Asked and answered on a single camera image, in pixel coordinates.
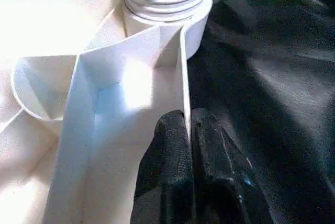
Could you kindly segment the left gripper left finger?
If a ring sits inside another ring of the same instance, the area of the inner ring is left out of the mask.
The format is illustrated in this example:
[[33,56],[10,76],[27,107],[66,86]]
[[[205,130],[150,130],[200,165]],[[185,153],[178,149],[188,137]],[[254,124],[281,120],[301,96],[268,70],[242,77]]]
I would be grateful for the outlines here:
[[193,166],[180,110],[164,114],[139,164],[131,223],[192,223]]

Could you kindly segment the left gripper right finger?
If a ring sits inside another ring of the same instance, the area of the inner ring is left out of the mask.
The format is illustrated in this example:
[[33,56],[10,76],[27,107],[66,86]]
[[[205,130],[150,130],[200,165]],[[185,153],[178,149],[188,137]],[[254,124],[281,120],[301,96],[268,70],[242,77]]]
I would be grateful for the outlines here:
[[197,223],[273,223],[253,168],[217,118],[191,112]]

